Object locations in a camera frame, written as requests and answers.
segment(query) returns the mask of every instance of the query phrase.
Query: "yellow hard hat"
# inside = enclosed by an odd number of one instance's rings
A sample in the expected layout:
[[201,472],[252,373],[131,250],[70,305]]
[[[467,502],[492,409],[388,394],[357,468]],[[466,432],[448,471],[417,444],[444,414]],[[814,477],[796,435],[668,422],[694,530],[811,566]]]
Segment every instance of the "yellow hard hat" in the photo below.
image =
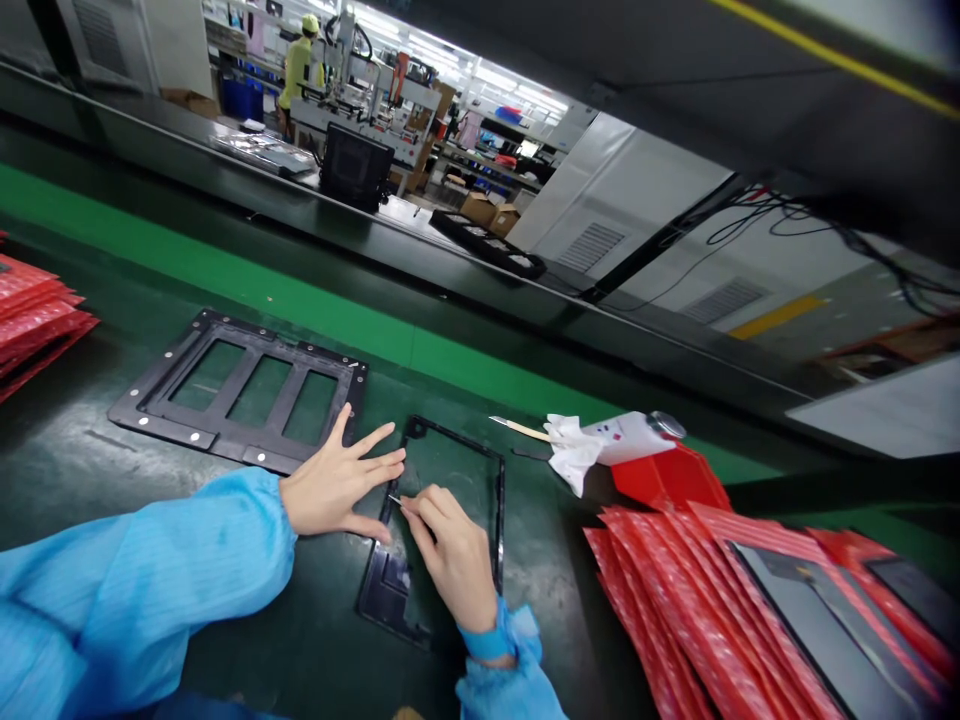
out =
[[320,32],[320,21],[313,13],[307,13],[303,16],[303,31],[316,35]]

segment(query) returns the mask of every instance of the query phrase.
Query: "white tissue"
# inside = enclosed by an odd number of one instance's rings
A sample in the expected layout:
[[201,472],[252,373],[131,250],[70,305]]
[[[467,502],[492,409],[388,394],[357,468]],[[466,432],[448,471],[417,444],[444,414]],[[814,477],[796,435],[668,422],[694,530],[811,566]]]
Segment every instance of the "white tissue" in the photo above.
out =
[[553,448],[550,467],[567,481],[577,497],[583,497],[583,478],[610,441],[597,435],[584,435],[576,415],[547,415],[547,420],[543,429],[550,435]]

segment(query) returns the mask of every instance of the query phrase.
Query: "yellow stripe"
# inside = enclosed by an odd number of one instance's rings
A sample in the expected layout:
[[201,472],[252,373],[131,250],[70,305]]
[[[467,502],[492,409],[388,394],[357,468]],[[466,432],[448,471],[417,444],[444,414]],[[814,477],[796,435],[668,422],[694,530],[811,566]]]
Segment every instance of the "yellow stripe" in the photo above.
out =
[[834,65],[837,65],[838,67],[841,67],[844,70],[853,73],[854,75],[859,75],[860,77],[870,80],[871,82],[875,82],[877,85],[880,85],[891,92],[895,92],[898,95],[902,95],[909,100],[913,100],[914,102],[919,103],[920,105],[923,105],[934,112],[944,115],[951,120],[960,120],[960,108],[956,108],[949,103],[945,103],[942,100],[933,97],[932,95],[928,95],[922,90],[918,90],[912,85],[908,85],[902,80],[898,80],[891,75],[887,75],[886,73],[864,65],[863,63],[854,60],[847,55],[843,55],[836,50],[828,48],[826,45],[817,42],[813,38],[797,32],[793,28],[784,25],[778,20],[774,20],[769,15],[765,15],[749,5],[744,5],[739,0],[710,0],[710,2],[726,8],[730,12],[736,13],[740,17],[749,20],[750,22],[756,23],[760,27],[774,33],[775,35],[779,35],[787,42],[791,42],[794,45],[803,48],[808,53],[811,55],[816,55],[821,60],[826,60],[827,62],[833,63]]
[[783,325],[785,322],[789,322],[795,317],[800,317],[811,310],[816,310],[821,305],[826,305],[826,303],[820,298],[814,297],[813,295],[806,295],[777,308],[773,312],[769,312],[766,315],[761,315],[755,320],[751,320],[750,322],[731,330],[727,334],[730,337],[737,338],[738,340],[746,340],[747,338],[752,338],[755,335],[766,332],[770,328]]

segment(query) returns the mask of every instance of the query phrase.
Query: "stack of red bags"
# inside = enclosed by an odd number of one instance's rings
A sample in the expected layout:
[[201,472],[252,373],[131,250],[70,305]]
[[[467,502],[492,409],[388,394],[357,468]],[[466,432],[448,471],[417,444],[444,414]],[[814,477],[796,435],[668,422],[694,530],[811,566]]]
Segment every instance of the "stack of red bags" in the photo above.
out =
[[[601,516],[606,529],[585,530],[662,717],[845,717],[732,543],[822,569],[922,688],[924,707],[942,709],[949,652],[886,587],[864,582],[866,596],[891,618],[881,622],[838,569],[860,581],[868,574],[861,563],[889,550],[854,533],[814,537],[726,509],[677,506],[683,511],[611,510]],[[891,624],[902,637],[893,637]]]
[[81,302],[56,275],[0,254],[0,403],[96,326]]

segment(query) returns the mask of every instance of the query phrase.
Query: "ventilation grille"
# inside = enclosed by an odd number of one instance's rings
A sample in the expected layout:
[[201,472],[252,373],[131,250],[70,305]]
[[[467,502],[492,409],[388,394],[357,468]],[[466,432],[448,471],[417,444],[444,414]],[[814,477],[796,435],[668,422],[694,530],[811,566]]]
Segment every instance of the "ventilation grille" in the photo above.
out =
[[616,230],[611,230],[598,223],[591,223],[590,227],[573,241],[563,255],[557,258],[557,262],[585,273],[600,262],[625,237],[626,235],[618,233]]
[[89,0],[73,0],[73,8],[77,11],[77,20],[87,50],[90,51],[90,59],[100,67],[129,78],[130,73],[127,72],[110,13]]
[[759,285],[747,282],[743,278],[735,278],[690,303],[680,311],[680,314],[698,323],[713,325],[769,294],[769,290]]

